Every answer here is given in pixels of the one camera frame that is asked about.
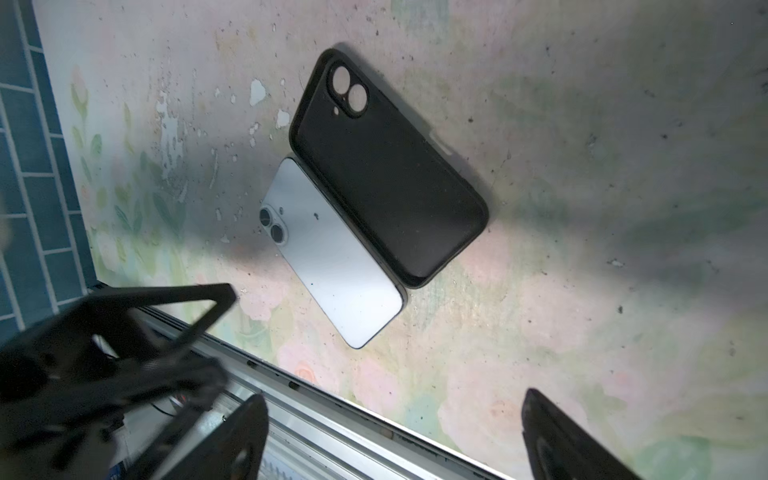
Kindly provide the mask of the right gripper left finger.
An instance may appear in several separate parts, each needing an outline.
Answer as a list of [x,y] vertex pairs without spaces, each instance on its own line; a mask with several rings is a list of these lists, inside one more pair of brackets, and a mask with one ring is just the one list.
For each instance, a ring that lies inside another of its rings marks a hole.
[[266,400],[254,394],[163,479],[257,479],[268,434]]

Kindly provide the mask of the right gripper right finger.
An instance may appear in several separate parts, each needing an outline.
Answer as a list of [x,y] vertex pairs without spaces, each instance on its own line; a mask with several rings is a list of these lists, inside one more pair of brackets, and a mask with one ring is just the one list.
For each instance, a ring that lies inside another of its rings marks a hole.
[[639,478],[535,388],[525,394],[521,420],[536,480]]

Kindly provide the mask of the white phone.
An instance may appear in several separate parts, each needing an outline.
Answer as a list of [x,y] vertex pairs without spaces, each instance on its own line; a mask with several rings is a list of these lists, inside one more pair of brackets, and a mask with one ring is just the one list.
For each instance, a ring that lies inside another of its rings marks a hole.
[[404,308],[402,287],[295,159],[281,161],[259,222],[348,346],[363,348]]

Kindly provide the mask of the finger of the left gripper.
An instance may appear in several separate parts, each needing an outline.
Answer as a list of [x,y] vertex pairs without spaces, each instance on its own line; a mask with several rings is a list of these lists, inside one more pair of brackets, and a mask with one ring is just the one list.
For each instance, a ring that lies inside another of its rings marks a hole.
[[157,364],[85,383],[51,388],[1,405],[4,479],[104,479],[118,450],[109,426],[123,415],[177,392],[189,401],[139,456],[151,476],[223,392],[227,373],[213,358]]
[[[147,323],[166,317],[166,306],[205,302],[207,309],[170,340],[159,339]],[[1,382],[89,382],[175,362],[236,302],[228,283],[98,289],[2,346]]]

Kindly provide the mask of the black phone case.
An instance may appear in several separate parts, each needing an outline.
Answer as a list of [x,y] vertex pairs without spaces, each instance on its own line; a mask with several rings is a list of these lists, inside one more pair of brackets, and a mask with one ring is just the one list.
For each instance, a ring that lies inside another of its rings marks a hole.
[[421,288],[485,229],[485,200],[344,52],[323,51],[289,130],[395,277]]

